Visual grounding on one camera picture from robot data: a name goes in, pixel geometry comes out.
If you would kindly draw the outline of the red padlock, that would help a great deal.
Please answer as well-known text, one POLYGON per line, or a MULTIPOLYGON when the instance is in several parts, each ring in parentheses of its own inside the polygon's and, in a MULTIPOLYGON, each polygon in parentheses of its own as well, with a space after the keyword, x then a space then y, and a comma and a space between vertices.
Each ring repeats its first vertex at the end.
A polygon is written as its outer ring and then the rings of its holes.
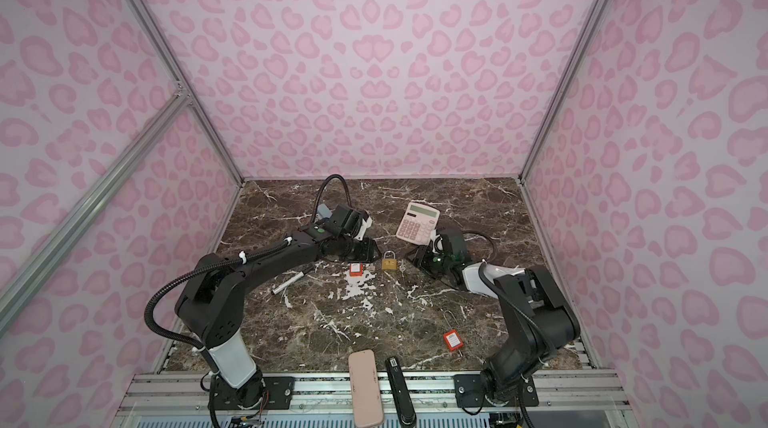
POLYGON ((462 350, 465 347, 465 342, 458 331, 459 320, 451 311, 444 311, 443 316, 447 327, 443 334, 443 340, 447 350, 450 353, 462 350))
POLYGON ((362 263, 351 263, 349 265, 349 275, 351 277, 360 277, 364 274, 364 265, 362 263))

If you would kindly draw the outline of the brass padlock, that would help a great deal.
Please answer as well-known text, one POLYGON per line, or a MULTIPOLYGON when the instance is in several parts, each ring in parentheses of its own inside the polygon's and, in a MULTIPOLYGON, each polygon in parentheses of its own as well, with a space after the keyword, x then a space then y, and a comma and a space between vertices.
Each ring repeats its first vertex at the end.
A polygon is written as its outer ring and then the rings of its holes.
POLYGON ((385 272, 396 272, 398 270, 398 259, 394 251, 386 251, 381 260, 381 268, 385 272))

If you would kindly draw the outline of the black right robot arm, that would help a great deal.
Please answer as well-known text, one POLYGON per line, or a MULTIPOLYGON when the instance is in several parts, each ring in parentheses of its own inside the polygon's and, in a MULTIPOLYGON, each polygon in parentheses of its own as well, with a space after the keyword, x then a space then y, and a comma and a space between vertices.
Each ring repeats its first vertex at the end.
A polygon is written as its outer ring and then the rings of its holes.
POLYGON ((493 263, 494 240, 479 231, 442 228, 406 259, 454 291, 498 301, 507 339, 477 375, 456 375, 459 408, 471 416, 491 406, 536 406, 533 375, 581 336, 576 315, 543 266, 507 268, 493 263))

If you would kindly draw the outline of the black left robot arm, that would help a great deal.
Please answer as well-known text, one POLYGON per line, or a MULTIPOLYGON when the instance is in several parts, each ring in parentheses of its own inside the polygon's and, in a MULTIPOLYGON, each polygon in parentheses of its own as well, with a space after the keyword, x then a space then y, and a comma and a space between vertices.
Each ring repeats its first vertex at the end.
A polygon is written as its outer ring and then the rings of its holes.
POLYGON ((237 259, 213 254, 199 260, 183 283, 175 314, 211 369, 211 409, 250 409, 264 402, 266 383, 241 330, 251 292, 323 256, 348 256, 365 245, 371 225, 367 212, 340 205, 330 217, 302 226, 251 254, 237 259))

